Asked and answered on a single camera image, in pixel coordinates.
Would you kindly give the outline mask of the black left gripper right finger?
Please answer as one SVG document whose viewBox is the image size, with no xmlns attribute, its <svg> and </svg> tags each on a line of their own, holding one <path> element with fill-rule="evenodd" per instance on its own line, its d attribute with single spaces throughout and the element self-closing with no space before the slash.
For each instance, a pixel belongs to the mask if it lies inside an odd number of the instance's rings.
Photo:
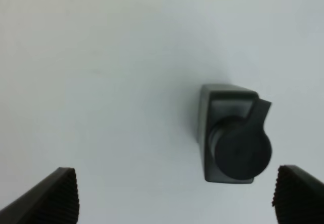
<svg viewBox="0 0 324 224">
<path fill-rule="evenodd" d="M 323 182 L 296 165 L 282 165 L 272 206 L 278 223 L 323 224 Z"/>
</svg>

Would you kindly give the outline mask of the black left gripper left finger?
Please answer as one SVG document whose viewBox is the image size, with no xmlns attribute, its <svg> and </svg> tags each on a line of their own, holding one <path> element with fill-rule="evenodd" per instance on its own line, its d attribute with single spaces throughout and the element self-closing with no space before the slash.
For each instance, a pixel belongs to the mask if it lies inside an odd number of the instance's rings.
<svg viewBox="0 0 324 224">
<path fill-rule="evenodd" d="M 1 210 L 1 223 L 77 223 L 76 172 L 59 167 Z"/>
</svg>

